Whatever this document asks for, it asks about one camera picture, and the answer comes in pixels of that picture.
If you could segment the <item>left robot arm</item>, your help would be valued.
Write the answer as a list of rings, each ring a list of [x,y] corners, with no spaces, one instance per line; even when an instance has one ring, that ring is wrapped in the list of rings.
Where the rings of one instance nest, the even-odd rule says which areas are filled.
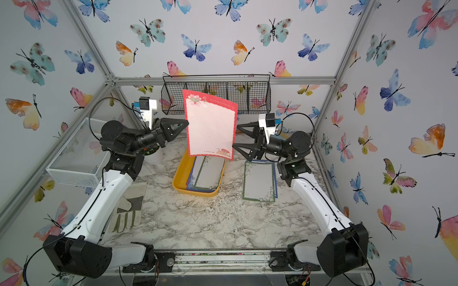
[[[108,269],[132,266],[140,272],[155,271],[158,259],[151,244],[131,243],[120,247],[99,244],[115,207],[139,175],[144,162],[141,151],[165,147],[188,126],[186,119],[159,119],[151,129],[130,129],[117,120],[101,129],[101,149],[110,158],[100,183],[75,218],[58,235],[43,244],[59,273],[98,278]]]

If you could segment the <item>green floral stationery paper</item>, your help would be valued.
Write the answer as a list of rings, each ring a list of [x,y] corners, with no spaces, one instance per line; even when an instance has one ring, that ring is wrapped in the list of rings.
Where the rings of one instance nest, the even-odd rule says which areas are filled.
[[[275,165],[269,161],[245,162],[243,199],[273,203],[276,200],[277,182]]]

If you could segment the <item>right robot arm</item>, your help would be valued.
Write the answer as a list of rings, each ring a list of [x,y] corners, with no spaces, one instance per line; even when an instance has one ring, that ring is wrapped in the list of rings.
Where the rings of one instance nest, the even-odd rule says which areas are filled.
[[[281,158],[277,164],[281,179],[299,195],[322,231],[289,244],[283,258],[272,255],[270,268],[307,272],[321,269],[333,278],[366,265],[368,230],[347,218],[320,187],[305,159],[311,151],[311,135],[296,131],[286,139],[277,138],[275,127],[256,122],[237,125],[236,129],[254,139],[252,144],[233,144],[248,161],[265,154]]]

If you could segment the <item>red tulip stationery paper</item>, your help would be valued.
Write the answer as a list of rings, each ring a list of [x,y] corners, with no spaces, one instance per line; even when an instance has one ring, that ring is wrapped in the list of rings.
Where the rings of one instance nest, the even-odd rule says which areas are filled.
[[[232,101],[184,89],[188,154],[234,160],[238,105]]]

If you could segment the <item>blue floral stationery paper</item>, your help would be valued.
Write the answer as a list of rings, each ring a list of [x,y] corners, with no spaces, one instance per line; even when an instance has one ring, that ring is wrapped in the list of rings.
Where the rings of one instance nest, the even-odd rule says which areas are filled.
[[[279,198],[279,193],[278,193],[278,180],[277,180],[277,167],[276,167],[276,164],[273,163],[273,179],[274,179],[274,195],[275,195],[275,199],[277,200]]]

